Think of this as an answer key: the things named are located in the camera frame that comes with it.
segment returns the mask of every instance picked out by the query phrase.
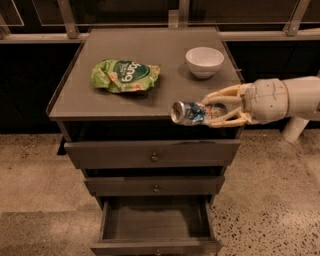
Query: drawer knob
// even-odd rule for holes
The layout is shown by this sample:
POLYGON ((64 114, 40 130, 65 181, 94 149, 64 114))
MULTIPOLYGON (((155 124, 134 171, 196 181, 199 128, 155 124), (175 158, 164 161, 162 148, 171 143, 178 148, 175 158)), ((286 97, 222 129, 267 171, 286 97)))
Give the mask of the drawer knob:
POLYGON ((159 160, 158 154, 153 152, 152 155, 151 155, 151 161, 152 162, 158 162, 158 160, 159 160))
POLYGON ((160 192, 160 187, 158 185, 153 186, 153 192, 154 193, 159 193, 160 192))

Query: concrete floor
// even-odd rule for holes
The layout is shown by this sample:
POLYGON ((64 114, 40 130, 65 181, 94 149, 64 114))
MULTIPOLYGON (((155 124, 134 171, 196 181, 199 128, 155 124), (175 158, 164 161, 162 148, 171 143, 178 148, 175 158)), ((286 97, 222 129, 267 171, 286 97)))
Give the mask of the concrete floor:
MULTIPOLYGON (((101 211, 61 135, 0 135, 0 255, 93 255, 101 211)), ((320 255, 320 132, 245 130, 212 206, 219 256, 320 255)))

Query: closed drawer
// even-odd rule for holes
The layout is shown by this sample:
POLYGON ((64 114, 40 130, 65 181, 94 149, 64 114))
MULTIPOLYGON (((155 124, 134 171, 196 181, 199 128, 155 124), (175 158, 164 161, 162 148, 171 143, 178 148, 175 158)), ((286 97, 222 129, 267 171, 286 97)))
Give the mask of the closed drawer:
POLYGON ((96 255, 216 253, 204 196, 116 197, 105 201, 96 255))
POLYGON ((93 196, 215 195, 223 176, 87 178, 93 196))
POLYGON ((66 143, 78 169, 230 165, 239 140, 108 141, 66 143))

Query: bowl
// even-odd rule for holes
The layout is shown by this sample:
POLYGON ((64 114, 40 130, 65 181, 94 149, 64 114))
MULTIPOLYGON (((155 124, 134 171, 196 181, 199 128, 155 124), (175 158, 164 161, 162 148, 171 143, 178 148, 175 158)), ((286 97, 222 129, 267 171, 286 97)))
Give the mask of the bowl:
POLYGON ((222 66, 224 56, 216 49, 197 47, 186 53, 190 71, 198 78, 204 79, 214 75, 222 66))

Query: chip bag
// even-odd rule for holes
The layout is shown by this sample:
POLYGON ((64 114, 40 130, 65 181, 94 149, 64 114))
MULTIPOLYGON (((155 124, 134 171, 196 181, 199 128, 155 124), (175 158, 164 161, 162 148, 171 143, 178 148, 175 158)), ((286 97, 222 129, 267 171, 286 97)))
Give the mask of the chip bag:
POLYGON ((105 88, 111 93, 149 91, 159 73, 160 65, 104 60, 93 68, 91 83, 93 87, 105 88))

